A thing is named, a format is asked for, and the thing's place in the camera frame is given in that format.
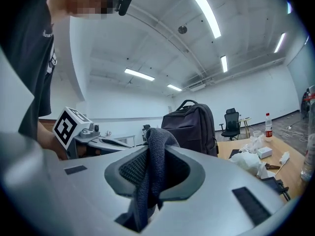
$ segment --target gray cloth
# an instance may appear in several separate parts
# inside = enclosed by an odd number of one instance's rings
[[[165,146],[179,147],[175,137],[161,128],[150,128],[147,131],[147,141],[144,144],[149,145],[150,160],[145,177],[136,193],[141,229],[148,224],[148,218],[152,215],[148,214],[148,209],[158,203],[160,193],[165,190]]]

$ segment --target ceiling light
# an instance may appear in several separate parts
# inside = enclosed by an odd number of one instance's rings
[[[292,6],[289,2],[286,2],[287,3],[287,13],[290,14],[292,12]]]
[[[279,43],[278,43],[278,45],[277,45],[277,47],[276,47],[276,49],[275,49],[275,53],[278,52],[278,50],[279,50],[279,48],[280,48],[280,46],[281,46],[281,44],[282,44],[282,41],[284,40],[284,36],[285,36],[285,33],[282,33],[281,38],[280,38],[280,40],[279,40]]]
[[[150,76],[145,75],[145,74],[143,74],[143,73],[139,73],[139,72],[130,70],[130,69],[128,69],[128,68],[126,68],[125,73],[132,74],[132,75],[134,75],[134,76],[141,77],[141,78],[146,79],[146,80],[149,80],[149,81],[154,80],[153,77],[150,77]]]
[[[196,0],[198,5],[200,6],[202,12],[205,14],[208,23],[210,24],[211,30],[213,32],[213,35],[215,38],[221,36],[221,32],[218,26],[218,23],[216,21],[215,15],[213,14],[213,11],[208,4],[207,0]]]
[[[226,56],[221,57],[221,62],[222,62],[222,67],[223,67],[223,72],[227,72],[227,62],[226,62]]]
[[[177,91],[181,91],[180,88],[177,88],[177,87],[175,87],[175,86],[173,86],[173,85],[171,85],[171,84],[169,84],[168,87],[169,87],[169,88],[172,88],[172,89],[175,89],[175,90],[177,90]]]
[[[307,36],[307,39],[306,39],[304,45],[306,45],[307,41],[309,41],[309,38],[310,38],[310,36]]]

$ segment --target white ceiling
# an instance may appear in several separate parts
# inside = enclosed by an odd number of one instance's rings
[[[195,0],[133,0],[125,16],[100,20],[91,78],[170,95],[177,92],[168,84],[182,89],[199,81],[211,85],[283,62],[296,30],[285,0],[207,1],[221,31],[217,39]],[[181,25],[187,26],[186,34],[178,33]],[[287,35],[274,54],[282,32]],[[156,79],[132,77],[124,73],[127,67]]]

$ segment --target office chair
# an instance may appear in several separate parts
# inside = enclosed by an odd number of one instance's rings
[[[230,141],[233,138],[238,140],[238,135],[240,132],[240,123],[238,122],[239,113],[235,111],[234,108],[226,110],[225,118],[225,131],[223,130],[223,123],[219,124],[222,129],[222,136],[229,137]]]

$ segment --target plastic bottle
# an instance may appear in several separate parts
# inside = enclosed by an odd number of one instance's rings
[[[272,140],[272,121],[271,121],[271,118],[270,118],[270,115],[269,113],[266,113],[266,122],[265,122],[265,125],[266,125],[266,134],[265,134],[265,140],[267,142],[270,142]]]
[[[315,86],[310,87],[309,138],[301,178],[309,181],[315,168]]]

